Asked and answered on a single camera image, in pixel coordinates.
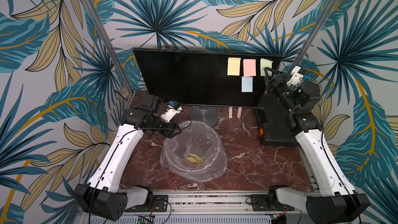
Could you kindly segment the green sticky note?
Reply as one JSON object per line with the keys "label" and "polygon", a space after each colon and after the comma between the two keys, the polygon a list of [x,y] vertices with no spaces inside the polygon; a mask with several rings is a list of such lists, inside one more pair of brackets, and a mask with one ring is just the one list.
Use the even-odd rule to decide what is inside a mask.
{"label": "green sticky note", "polygon": [[265,77],[265,74],[264,74],[265,67],[273,68],[273,61],[264,59],[264,58],[260,59],[260,72],[261,72],[261,76],[263,76],[263,77]]}

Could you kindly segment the blue sticky note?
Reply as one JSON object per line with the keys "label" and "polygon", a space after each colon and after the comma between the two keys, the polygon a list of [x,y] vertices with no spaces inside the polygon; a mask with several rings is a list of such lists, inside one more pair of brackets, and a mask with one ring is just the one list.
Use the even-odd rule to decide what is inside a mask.
{"label": "blue sticky note", "polygon": [[252,93],[253,92],[253,77],[242,77],[241,78],[241,92]]}

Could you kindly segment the pink sticky note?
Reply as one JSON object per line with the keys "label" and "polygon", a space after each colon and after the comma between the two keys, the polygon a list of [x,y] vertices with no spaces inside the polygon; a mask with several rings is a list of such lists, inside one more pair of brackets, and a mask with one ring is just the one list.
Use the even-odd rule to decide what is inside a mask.
{"label": "pink sticky note", "polygon": [[257,75],[256,60],[244,59],[243,60],[244,77],[254,77]]}

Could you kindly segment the yellow sticky note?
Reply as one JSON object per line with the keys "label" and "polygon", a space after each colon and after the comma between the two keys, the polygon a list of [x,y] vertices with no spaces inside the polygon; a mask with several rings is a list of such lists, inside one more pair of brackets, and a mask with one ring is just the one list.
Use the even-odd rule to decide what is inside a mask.
{"label": "yellow sticky note", "polygon": [[240,75],[240,61],[241,58],[228,58],[228,76],[239,76]]}

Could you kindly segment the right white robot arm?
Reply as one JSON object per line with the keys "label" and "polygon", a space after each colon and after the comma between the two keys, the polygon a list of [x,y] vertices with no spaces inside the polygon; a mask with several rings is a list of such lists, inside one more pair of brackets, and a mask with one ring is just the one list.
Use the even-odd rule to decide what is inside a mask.
{"label": "right white robot arm", "polygon": [[370,206],[366,194],[359,194],[345,177],[324,136],[324,128],[312,109],[320,101],[319,86],[304,81],[305,72],[296,66],[291,75],[269,67],[264,69],[265,87],[286,109],[286,126],[304,151],[319,193],[309,194],[278,186],[275,200],[307,213],[316,224],[352,222]]}

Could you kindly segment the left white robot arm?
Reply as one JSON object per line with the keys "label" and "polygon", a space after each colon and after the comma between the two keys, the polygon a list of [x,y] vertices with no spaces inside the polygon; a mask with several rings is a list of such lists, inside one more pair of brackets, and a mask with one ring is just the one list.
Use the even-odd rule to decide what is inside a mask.
{"label": "left white robot arm", "polygon": [[139,106],[124,111],[105,158],[89,180],[74,189],[74,197],[84,212],[117,221],[126,209],[145,206],[152,200],[151,190],[145,187],[121,192],[119,186],[127,162],[146,131],[158,132],[168,139],[181,133],[178,124],[172,122],[182,111],[180,104],[170,101],[166,112],[158,115],[161,102],[155,95],[146,95]]}

